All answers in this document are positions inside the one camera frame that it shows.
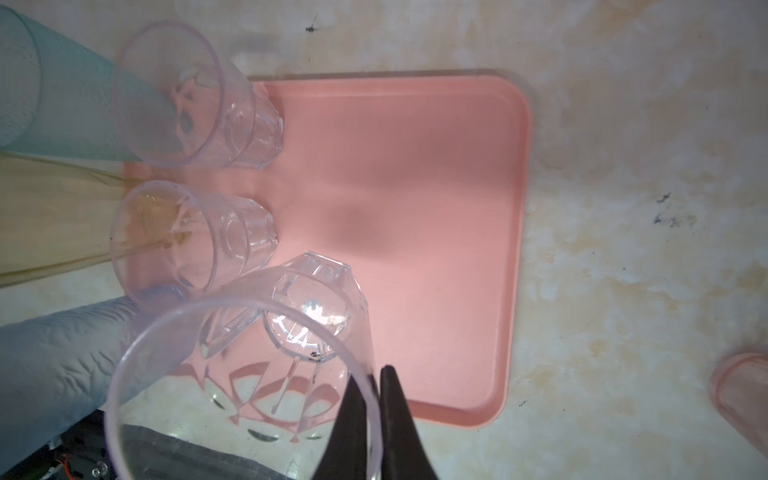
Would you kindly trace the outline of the green textured plastic cup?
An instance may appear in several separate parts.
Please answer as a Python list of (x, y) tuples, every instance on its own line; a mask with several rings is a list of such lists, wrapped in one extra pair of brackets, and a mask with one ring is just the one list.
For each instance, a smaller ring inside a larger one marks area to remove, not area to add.
[(2, 7), (2, 152), (135, 161), (182, 151), (177, 125), (158, 87)]

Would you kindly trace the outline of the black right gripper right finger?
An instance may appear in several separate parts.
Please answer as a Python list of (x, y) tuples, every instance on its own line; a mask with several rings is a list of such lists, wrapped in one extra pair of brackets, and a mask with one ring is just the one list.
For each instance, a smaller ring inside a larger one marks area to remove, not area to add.
[(395, 368), (380, 373), (380, 410), (383, 439), (381, 464), (384, 480), (437, 480), (418, 435)]

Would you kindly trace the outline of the pink faceted plastic cup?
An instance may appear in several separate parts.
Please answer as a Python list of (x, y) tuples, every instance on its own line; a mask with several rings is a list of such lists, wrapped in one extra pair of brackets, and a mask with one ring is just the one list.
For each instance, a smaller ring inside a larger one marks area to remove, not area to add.
[(767, 355), (747, 352), (714, 370), (709, 396), (718, 413), (767, 457)]

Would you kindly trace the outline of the blue plastic cup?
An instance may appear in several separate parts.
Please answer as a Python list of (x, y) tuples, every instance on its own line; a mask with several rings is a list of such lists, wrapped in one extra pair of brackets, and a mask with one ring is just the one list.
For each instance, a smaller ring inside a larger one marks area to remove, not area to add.
[(1, 470), (101, 407), (128, 347), (187, 296), (170, 285), (1, 328)]

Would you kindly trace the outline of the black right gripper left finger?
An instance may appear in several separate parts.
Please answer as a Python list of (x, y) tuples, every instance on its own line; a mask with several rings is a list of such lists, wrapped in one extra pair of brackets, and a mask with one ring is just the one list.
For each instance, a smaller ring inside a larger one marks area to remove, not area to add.
[(368, 475), (367, 407), (356, 381), (345, 389), (328, 445), (313, 475), (321, 479), (375, 479)]

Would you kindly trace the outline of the clear cup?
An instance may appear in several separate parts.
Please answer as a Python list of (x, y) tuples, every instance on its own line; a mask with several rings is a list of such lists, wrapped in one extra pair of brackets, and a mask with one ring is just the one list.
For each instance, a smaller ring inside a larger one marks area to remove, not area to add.
[(352, 269), (304, 253), (165, 311), (134, 340), (107, 399), (112, 463), (121, 479), (313, 479), (353, 378), (377, 478), (374, 366)]
[(112, 96), (123, 143), (154, 167), (262, 170), (283, 150), (284, 121), (264, 90), (178, 21), (129, 39)]
[(148, 181), (111, 223), (116, 277), (139, 305), (162, 309), (265, 267), (278, 246), (273, 215), (244, 197)]

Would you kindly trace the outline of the pink plastic tray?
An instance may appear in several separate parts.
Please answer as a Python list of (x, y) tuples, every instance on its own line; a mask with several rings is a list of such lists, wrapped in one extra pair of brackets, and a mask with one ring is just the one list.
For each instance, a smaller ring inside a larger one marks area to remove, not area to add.
[(507, 398), (533, 121), (492, 73), (263, 81), (285, 121), (265, 170), (125, 173), (249, 197), (276, 220), (275, 263), (348, 264), (378, 366), (419, 419), (480, 428)]

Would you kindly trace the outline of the yellow plastic cup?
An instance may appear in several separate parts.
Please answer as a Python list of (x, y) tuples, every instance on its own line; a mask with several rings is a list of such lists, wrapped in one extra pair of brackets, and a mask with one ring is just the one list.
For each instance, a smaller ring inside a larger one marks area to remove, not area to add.
[(169, 244), (180, 207), (146, 186), (95, 168), (2, 155), (2, 286)]

